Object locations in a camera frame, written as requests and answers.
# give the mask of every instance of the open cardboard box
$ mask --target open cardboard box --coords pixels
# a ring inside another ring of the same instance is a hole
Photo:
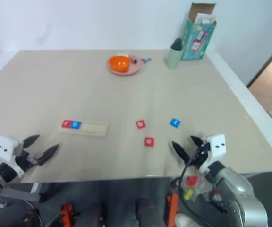
[[[206,21],[198,23],[196,22],[196,18],[198,13],[211,15],[215,5],[215,3],[192,3],[182,36],[182,60],[203,58],[217,23],[216,21],[213,23],[206,23]]]

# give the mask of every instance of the robotic arm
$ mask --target robotic arm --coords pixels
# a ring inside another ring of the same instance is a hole
[[[266,227],[267,213],[263,204],[255,197],[251,183],[220,161],[226,153],[225,136],[212,135],[202,141],[191,136],[198,146],[194,159],[177,143],[172,142],[177,154],[185,163],[195,165],[206,179],[214,184],[211,199],[214,206],[225,212],[231,227]]]
[[[35,135],[19,140],[11,136],[0,136],[0,194],[14,178],[21,178],[33,166],[42,166],[58,149],[57,144],[47,149],[39,159],[30,158],[24,149],[31,146],[38,137]]]

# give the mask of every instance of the beige tabletop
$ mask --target beige tabletop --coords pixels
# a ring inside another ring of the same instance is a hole
[[[133,51],[152,58],[129,77],[113,75],[106,61],[118,51],[22,51],[0,72],[0,135],[24,139],[38,157],[59,143],[57,154],[22,182],[63,182],[177,176],[183,163],[173,140],[192,153],[190,135],[223,133],[223,164],[240,173],[272,171],[272,148],[205,56],[166,67],[167,51]],[[172,118],[181,125],[170,125]],[[59,131],[63,120],[108,122],[106,137]],[[135,121],[145,120],[137,129]],[[144,138],[155,146],[145,147]]]

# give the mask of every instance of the blue clip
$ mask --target blue clip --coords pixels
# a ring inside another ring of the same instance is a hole
[[[142,58],[141,59],[142,60],[142,62],[144,63],[144,64],[146,64],[146,63],[148,63],[150,60],[152,60],[151,58],[148,58],[148,59],[145,59],[145,58]]]

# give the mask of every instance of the white wall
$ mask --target white wall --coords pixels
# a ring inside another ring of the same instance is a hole
[[[166,49],[193,1],[0,0],[0,52]],[[247,84],[272,54],[272,1],[218,0],[214,12],[211,46]]]

